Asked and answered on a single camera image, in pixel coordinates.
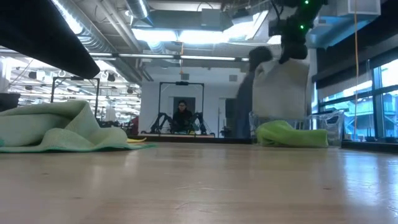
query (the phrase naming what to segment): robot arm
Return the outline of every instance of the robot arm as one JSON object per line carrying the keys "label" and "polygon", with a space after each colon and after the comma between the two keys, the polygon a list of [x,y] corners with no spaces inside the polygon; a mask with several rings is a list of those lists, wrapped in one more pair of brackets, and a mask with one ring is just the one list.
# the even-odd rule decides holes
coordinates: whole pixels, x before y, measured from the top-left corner
{"label": "robot arm", "polygon": [[327,0],[279,0],[278,5],[296,7],[296,12],[287,19],[280,19],[275,0],[271,3],[278,15],[270,21],[268,36],[281,35],[282,55],[279,63],[283,64],[290,58],[303,60],[307,58],[308,49],[305,46],[305,36],[313,28],[313,21]]}

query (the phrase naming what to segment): white wall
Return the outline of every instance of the white wall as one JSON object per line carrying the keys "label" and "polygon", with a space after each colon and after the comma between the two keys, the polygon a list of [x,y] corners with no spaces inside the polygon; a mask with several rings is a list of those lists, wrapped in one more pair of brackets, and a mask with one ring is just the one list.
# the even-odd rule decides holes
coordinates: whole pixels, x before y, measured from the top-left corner
{"label": "white wall", "polygon": [[[204,120],[210,127],[208,133],[218,132],[218,106],[220,98],[235,98],[239,84],[217,85],[205,84]],[[162,85],[160,112],[172,116],[173,97],[195,97],[196,111],[201,111],[201,86]],[[159,103],[159,82],[145,82],[142,84],[141,113],[139,117],[139,131],[150,131],[152,122],[157,117]]]}

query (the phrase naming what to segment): clear plastic bin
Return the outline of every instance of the clear plastic bin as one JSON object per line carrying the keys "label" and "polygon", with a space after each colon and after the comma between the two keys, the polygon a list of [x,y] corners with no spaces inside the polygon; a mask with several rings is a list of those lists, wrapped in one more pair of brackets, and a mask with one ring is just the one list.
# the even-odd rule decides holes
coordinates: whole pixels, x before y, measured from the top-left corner
{"label": "clear plastic bin", "polygon": [[303,120],[289,120],[289,119],[266,119],[260,118],[253,112],[249,114],[251,137],[254,142],[257,142],[256,129],[270,121],[284,120],[288,122],[293,128],[298,130],[316,130],[325,129],[328,131],[328,144],[329,146],[341,147],[343,140],[343,127],[344,127],[344,112],[334,111],[325,114],[313,114]]}

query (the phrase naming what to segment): green cloth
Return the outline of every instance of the green cloth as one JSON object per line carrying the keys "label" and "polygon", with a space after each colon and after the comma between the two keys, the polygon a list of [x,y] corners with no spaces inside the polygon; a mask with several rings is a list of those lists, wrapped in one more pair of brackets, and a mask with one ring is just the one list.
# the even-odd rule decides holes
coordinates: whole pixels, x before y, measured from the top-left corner
{"label": "green cloth", "polygon": [[0,113],[0,152],[131,150],[121,128],[100,128],[87,101],[23,106]]}
{"label": "green cloth", "polygon": [[262,146],[328,147],[327,130],[296,130],[286,121],[270,121],[256,129]]}

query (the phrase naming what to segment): table surface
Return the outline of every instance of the table surface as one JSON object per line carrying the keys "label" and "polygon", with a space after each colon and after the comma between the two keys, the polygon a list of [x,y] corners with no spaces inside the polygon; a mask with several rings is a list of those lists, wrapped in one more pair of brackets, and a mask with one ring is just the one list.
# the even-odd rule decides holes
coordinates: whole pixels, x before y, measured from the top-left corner
{"label": "table surface", "polygon": [[158,143],[1,154],[0,222],[398,223],[398,157]]}

